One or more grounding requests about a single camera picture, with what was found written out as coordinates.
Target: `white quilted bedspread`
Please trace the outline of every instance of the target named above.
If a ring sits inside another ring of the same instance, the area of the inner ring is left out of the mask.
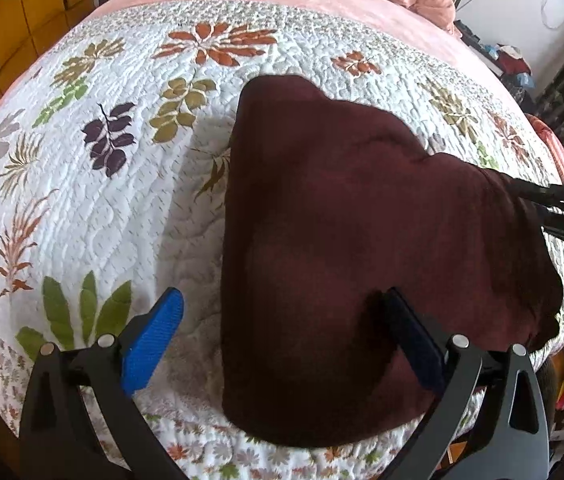
[[[177,286],[185,319],[135,400],[191,478],[366,479],[409,437],[417,420],[349,446],[289,449],[248,436],[222,415],[228,142],[241,88],[270,73],[301,74],[333,98],[389,110],[430,153],[559,182],[519,109],[360,23],[204,0],[82,23],[0,104],[0,414],[14,432],[41,342],[80,348],[97,334],[119,333]],[[564,279],[564,244],[547,244]],[[558,338],[533,356],[536,366],[564,344],[564,305],[559,322]],[[92,394],[84,395],[119,462]]]

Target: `maroon sweater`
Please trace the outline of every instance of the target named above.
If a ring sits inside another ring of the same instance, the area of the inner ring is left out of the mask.
[[[559,275],[505,174],[429,156],[392,114],[298,76],[249,82],[231,142],[223,408],[248,433],[335,446],[427,410],[377,315],[392,286],[483,349],[557,334]]]

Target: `pink bed sheet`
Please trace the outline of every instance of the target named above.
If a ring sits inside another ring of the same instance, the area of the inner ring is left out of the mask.
[[[91,13],[103,16],[142,4],[166,0],[110,0]],[[488,88],[495,96],[517,108],[514,99],[489,68],[462,43],[427,19],[388,0],[254,0],[316,10],[362,22],[436,57]]]

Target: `bed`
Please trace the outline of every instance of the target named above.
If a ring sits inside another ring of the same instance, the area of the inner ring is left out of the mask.
[[[229,137],[239,92],[260,74],[300,74],[329,97],[389,110],[429,153],[560,182],[488,68],[391,1],[111,0],[0,101],[0,414],[14,433],[44,341],[71,349],[119,333],[174,285],[185,319],[134,399],[189,478],[367,479],[411,435],[418,419],[347,446],[297,449],[222,414]],[[546,245],[564,282],[564,243]],[[564,346],[564,301],[558,322],[559,335],[532,355],[536,369]],[[88,390],[84,399],[122,463]],[[480,403],[478,392],[460,431]]]

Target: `black mechanical device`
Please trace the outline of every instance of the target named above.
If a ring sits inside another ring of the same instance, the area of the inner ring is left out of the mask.
[[[564,240],[564,215],[547,209],[564,211],[564,186],[523,180],[511,185],[512,192],[538,205],[546,232]],[[148,384],[182,315],[182,296],[169,289],[118,337],[101,335],[90,348],[75,351],[42,346],[20,425],[24,480],[187,479],[132,399]],[[435,401],[380,480],[546,480],[548,429],[526,348],[479,349],[466,336],[445,333],[434,320],[418,316],[395,288],[383,295],[383,315],[387,334]],[[107,460],[81,386],[93,389],[130,469]],[[484,400],[466,449],[456,463],[436,470],[476,388],[484,389]]]

